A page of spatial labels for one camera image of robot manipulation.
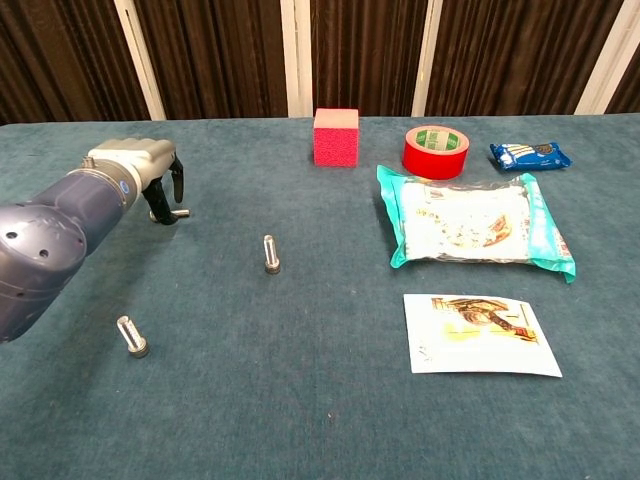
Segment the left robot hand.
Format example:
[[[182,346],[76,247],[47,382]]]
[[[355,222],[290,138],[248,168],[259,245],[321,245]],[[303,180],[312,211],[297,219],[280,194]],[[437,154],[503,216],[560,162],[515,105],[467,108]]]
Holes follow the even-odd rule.
[[[173,142],[150,138],[110,139],[87,154],[99,172],[109,175],[120,188],[125,204],[143,197],[157,223],[173,225],[180,216],[166,199],[162,178],[171,173],[174,201],[180,204],[184,195],[184,167],[177,157]]]

